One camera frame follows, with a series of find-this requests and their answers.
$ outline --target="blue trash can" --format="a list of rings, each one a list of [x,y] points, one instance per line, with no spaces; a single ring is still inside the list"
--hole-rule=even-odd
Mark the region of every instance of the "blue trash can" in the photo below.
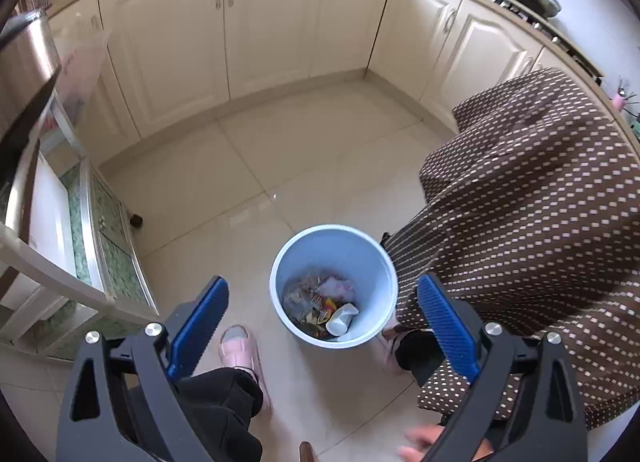
[[[282,308],[285,284],[310,269],[324,268],[353,282],[360,313],[347,333],[316,339],[296,327]],[[382,330],[398,299],[398,278],[385,250],[369,235],[338,224],[324,224],[299,232],[278,253],[269,279],[271,302],[285,327],[312,345],[341,349],[360,345]]]

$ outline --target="polka dot blanket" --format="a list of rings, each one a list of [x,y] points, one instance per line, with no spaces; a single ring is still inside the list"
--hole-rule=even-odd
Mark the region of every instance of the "polka dot blanket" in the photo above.
[[[481,92],[453,115],[460,133],[420,170],[424,208],[385,243],[398,321],[427,326],[416,280],[434,270],[485,322],[561,333],[595,428],[640,398],[638,160],[610,115],[555,69]],[[497,418],[518,384],[511,376]],[[467,389],[445,362],[418,405],[452,413]]]

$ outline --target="stove burner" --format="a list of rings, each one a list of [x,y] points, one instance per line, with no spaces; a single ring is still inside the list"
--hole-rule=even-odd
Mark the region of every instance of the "stove burner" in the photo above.
[[[575,48],[574,45],[564,37],[564,35],[556,31],[556,29],[540,15],[528,9],[525,5],[522,5],[516,0],[494,0],[494,3],[511,11],[523,22],[529,23],[529,25],[536,31],[544,34],[546,38],[549,38],[553,44],[568,54],[591,78],[593,78],[596,84],[601,84],[602,73],[598,68],[591,64],[579,49]]]

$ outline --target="black pants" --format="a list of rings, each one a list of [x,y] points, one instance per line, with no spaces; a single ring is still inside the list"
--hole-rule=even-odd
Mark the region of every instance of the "black pants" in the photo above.
[[[248,429],[251,418],[262,407],[262,391],[247,372],[218,368],[181,379],[176,387],[180,407],[213,460],[260,460],[262,444]],[[142,390],[133,388],[129,395],[140,430],[140,444],[157,457],[171,461]]]
[[[396,349],[396,361],[403,370],[414,376],[415,382],[423,386],[444,361],[436,336],[432,332],[415,330],[402,338]],[[442,415],[441,426],[446,426],[451,415]],[[494,420],[486,432],[493,446],[500,444],[504,435],[505,420]]]

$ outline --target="cabinet door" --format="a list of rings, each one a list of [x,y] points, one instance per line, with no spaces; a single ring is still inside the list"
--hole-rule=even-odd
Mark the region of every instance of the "cabinet door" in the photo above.
[[[369,68],[420,99],[460,1],[387,0]]]
[[[385,0],[320,0],[312,76],[366,68]]]
[[[222,0],[100,0],[140,135],[228,101]]]
[[[320,0],[225,1],[232,98],[309,77]]]
[[[542,44],[501,15],[464,0],[420,103],[456,130],[451,110],[531,70]]]
[[[578,74],[576,74],[569,65],[564,63],[558,56],[551,52],[548,48],[543,48],[533,64],[533,70],[540,70],[543,68],[558,68],[565,74],[567,74],[575,83],[587,94],[592,101],[597,105],[600,105],[601,101],[597,95],[593,92],[594,88],[600,88],[596,81],[591,80],[591,84],[586,83]]]
[[[49,20],[49,25],[54,38],[78,26],[102,28],[98,0],[75,2]],[[96,166],[140,140],[108,53],[94,93],[80,113],[76,135]]]

